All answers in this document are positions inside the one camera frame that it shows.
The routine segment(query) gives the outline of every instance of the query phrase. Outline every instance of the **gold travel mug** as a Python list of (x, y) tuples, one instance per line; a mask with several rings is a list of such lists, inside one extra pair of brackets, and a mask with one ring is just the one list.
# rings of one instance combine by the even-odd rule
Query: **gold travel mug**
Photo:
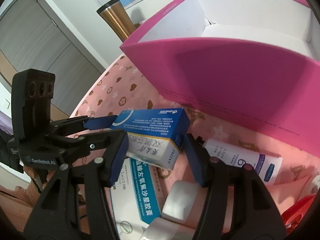
[(120, 0), (107, 2), (97, 10), (97, 13), (108, 23), (122, 42), (136, 29)]

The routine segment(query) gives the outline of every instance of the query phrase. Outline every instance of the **blue medicine box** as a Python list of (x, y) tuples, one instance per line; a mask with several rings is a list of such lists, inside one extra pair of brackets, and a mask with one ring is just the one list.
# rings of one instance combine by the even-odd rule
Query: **blue medicine box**
[(183, 108), (168, 108), (122, 111), (111, 128), (128, 133), (127, 156), (172, 170), (189, 126)]

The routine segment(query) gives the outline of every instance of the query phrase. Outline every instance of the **medicine box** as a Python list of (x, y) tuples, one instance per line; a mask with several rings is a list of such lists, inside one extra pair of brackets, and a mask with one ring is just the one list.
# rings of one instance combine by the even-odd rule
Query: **medicine box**
[(149, 224), (160, 217), (165, 201), (157, 168), (132, 158), (124, 160), (110, 195), (121, 240), (139, 240)]
[(127, 156), (172, 170), (190, 120), (183, 108), (122, 111), (111, 128), (128, 132)]

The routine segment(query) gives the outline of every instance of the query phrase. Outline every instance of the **camera lens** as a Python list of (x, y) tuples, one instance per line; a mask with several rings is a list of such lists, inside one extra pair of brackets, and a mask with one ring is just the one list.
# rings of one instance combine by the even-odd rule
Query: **camera lens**
[(36, 88), (37, 88), (36, 83), (35, 83), (34, 81), (31, 82), (30, 87), (29, 87), (29, 96), (31, 96), (31, 97), (34, 97), (34, 96), (35, 96), (35, 94), (36, 94)]
[(52, 83), (50, 83), (50, 84), (49, 84), (49, 87), (48, 87), (48, 92), (49, 92), (49, 94), (52, 92), (52, 87), (53, 87), (53, 85), (52, 85)]
[(45, 94), (45, 87), (46, 87), (46, 84), (45, 84), (45, 82), (42, 81), (40, 83), (40, 87), (39, 87), (39, 94), (41, 97), (43, 97)]

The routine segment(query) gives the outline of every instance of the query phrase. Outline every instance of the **screw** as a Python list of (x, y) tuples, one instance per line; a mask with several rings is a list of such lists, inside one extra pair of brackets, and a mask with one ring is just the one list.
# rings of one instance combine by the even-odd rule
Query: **screw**
[(252, 170), (252, 166), (250, 164), (245, 164), (243, 165), (243, 167), (247, 170), (247, 171), (251, 171)]
[(218, 163), (219, 162), (219, 158), (218, 157), (210, 157), (210, 162)]
[(60, 170), (65, 171), (67, 168), (69, 168), (69, 165), (66, 163), (63, 163), (60, 165)]
[(97, 163), (97, 164), (103, 163), (103, 158), (102, 157), (96, 157), (94, 159), (94, 163)]

